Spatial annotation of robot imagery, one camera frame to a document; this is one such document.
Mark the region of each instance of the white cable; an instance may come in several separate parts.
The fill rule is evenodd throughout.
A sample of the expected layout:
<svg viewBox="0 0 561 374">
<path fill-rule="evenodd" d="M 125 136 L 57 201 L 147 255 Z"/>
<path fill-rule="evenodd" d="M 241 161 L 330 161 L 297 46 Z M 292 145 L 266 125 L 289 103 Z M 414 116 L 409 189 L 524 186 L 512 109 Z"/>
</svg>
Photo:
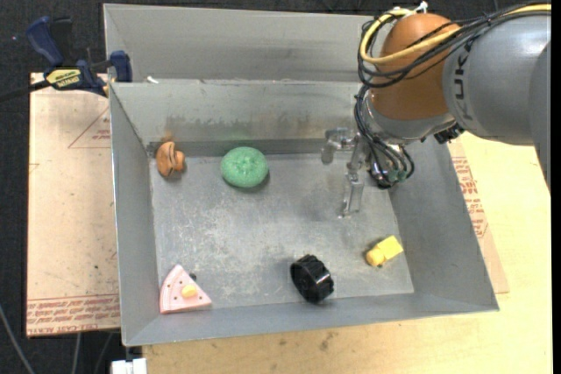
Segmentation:
<svg viewBox="0 0 561 374">
<path fill-rule="evenodd" d="M 21 360 L 21 363 L 24 364 L 24 366 L 27 369 L 27 372 L 29 372 L 29 374 L 35 374 L 35 371 L 31 367 L 31 365 L 29 364 L 29 361 L 27 360 L 27 358 L 25 358 L 24 351 L 21 349 L 21 346 L 19 346 L 18 340 L 16 340 L 16 336 L 14 335 L 13 331 L 11 330 L 10 323 L 8 322 L 8 318 L 6 318 L 6 315 L 4 314 L 4 309 L 2 308 L 1 304 L 0 304 L 0 320 L 2 320 L 2 323 L 4 324 L 6 332 L 7 332 L 8 336 L 10 337 L 11 344 L 13 345 L 14 349 L 18 353 L 19 359 Z"/>
</svg>

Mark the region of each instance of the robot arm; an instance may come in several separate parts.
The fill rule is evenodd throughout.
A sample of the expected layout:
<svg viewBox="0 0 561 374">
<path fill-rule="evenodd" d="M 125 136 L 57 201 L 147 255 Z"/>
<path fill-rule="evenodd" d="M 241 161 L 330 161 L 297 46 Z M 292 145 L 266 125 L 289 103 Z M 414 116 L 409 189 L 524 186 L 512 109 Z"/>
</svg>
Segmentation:
<svg viewBox="0 0 561 374">
<path fill-rule="evenodd" d="M 520 4 L 455 23 L 425 5 L 365 24 L 355 118 L 380 187 L 412 174 L 407 144 L 462 131 L 534 145 L 550 186 L 550 11 Z"/>
</svg>

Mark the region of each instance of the brown toy figure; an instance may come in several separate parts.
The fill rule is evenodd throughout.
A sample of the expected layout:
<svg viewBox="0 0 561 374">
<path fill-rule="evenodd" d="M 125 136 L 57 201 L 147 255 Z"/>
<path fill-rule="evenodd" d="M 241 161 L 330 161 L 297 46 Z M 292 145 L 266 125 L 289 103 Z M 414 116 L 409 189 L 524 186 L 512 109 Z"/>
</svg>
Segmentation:
<svg viewBox="0 0 561 374">
<path fill-rule="evenodd" d="M 166 178 L 173 172 L 181 172 L 185 168 L 184 162 L 185 154 L 175 150 L 173 142 L 162 144 L 156 152 L 158 172 Z"/>
</svg>

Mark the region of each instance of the green ball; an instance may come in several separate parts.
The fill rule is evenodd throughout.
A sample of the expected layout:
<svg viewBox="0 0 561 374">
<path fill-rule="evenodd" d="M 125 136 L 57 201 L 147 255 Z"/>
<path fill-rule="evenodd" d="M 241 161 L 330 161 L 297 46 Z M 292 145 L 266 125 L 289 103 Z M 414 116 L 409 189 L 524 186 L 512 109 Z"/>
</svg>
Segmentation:
<svg viewBox="0 0 561 374">
<path fill-rule="evenodd" d="M 269 173 L 265 155 L 255 148 L 239 146 L 226 153 L 220 163 L 223 178 L 235 187 L 258 186 Z"/>
</svg>

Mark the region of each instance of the blue clamp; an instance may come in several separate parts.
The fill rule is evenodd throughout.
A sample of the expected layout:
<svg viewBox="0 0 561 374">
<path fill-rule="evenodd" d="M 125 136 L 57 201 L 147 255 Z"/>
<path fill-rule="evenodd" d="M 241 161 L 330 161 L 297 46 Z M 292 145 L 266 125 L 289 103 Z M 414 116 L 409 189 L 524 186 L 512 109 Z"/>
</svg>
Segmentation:
<svg viewBox="0 0 561 374">
<path fill-rule="evenodd" d="M 60 23 L 51 24 L 48 16 L 37 19 L 25 31 L 25 35 L 32 45 L 33 49 L 43 55 L 49 62 L 50 67 L 44 72 L 45 81 L 50 86 L 58 90 L 79 89 L 106 96 L 105 90 L 107 83 L 92 71 L 93 67 L 110 67 L 113 66 L 117 72 L 116 81 L 131 82 L 132 69 L 128 55 L 119 50 L 110 55 L 109 60 L 103 63 L 89 65 L 86 60 L 79 59 L 74 64 L 68 64 L 72 61 L 68 54 L 70 53 L 68 42 L 70 41 L 69 33 L 71 32 L 71 21 L 62 19 Z M 53 37 L 53 26 L 57 27 L 56 36 L 66 42 L 60 43 L 64 45 L 62 48 L 66 52 L 60 50 L 57 39 Z"/>
</svg>

